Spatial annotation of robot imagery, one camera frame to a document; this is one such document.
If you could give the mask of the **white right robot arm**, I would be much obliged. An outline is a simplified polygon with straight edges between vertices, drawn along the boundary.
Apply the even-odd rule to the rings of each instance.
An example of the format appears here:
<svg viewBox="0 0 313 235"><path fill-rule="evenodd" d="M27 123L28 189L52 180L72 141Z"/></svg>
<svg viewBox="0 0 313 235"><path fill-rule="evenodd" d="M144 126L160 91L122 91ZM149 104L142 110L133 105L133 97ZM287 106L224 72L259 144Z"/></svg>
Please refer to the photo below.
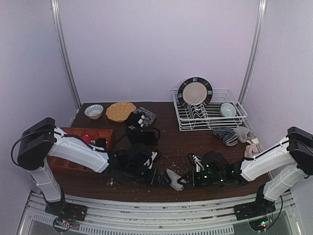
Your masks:
<svg viewBox="0 0 313 235"><path fill-rule="evenodd" d="M187 156L194 170L172 180L182 188L241 187L277 168L281 172L262 184L253 202L234 206L237 220L250 219L275 211L275 201L297 182L313 174L313 136L291 127L276 145L253 157L230 164L219 152L207 152L202 157Z"/></svg>

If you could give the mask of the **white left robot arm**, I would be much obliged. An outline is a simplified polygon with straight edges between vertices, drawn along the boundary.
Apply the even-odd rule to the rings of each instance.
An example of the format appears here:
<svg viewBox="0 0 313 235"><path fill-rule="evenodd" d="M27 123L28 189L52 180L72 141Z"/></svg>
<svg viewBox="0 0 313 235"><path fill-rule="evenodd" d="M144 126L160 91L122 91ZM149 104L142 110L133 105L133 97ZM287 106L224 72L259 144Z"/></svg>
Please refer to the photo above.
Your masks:
<svg viewBox="0 0 313 235"><path fill-rule="evenodd" d="M90 144L78 135L66 133L55 125L54 119L47 117L23 132L13 144L10 157L13 164L31 175L48 209L56 215L66 215L74 209L66 202L47 156L77 163L111 178L128 177L155 187L171 183L168 173L154 166L160 158L159 151L142 143L135 143L129 149L107 150L100 141Z"/></svg>

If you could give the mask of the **grey white underwear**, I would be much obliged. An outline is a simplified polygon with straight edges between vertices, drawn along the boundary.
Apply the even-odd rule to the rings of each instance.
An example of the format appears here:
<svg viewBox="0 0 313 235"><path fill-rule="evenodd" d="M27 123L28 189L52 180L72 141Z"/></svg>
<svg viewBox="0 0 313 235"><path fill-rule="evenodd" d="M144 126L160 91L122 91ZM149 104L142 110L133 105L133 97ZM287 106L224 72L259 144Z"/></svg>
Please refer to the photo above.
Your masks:
<svg viewBox="0 0 313 235"><path fill-rule="evenodd" d="M180 178L180 175L172 171L171 169L166 169L166 173L171 180L170 186L175 191L182 191L184 189L184 186L178 183L178 179Z"/></svg>

